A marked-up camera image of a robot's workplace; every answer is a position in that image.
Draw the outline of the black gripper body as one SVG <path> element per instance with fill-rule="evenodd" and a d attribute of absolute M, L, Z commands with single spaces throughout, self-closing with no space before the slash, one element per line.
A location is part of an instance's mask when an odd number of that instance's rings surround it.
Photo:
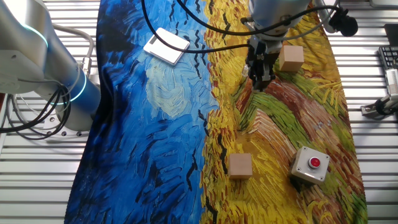
<path fill-rule="evenodd" d="M 249 51 L 246 64 L 251 75 L 271 75 L 274 73 L 273 66 L 280 53 L 280 41 L 263 40 L 251 36 L 248 40 Z"/>

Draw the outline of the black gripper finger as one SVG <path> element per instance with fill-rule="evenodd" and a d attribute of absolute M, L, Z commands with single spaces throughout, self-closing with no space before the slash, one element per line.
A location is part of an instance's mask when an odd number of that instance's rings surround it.
<path fill-rule="evenodd" d="M 257 74 L 256 71 L 250 71 L 250 78 L 252 80 L 252 87 L 254 90 L 262 91 L 262 73 Z"/>
<path fill-rule="evenodd" d="M 273 72 L 273 70 L 269 70 L 269 74 L 266 75 L 265 78 L 263 78 L 262 84 L 263 84 L 263 89 L 266 89 L 271 82 L 275 80 L 275 74 Z"/>

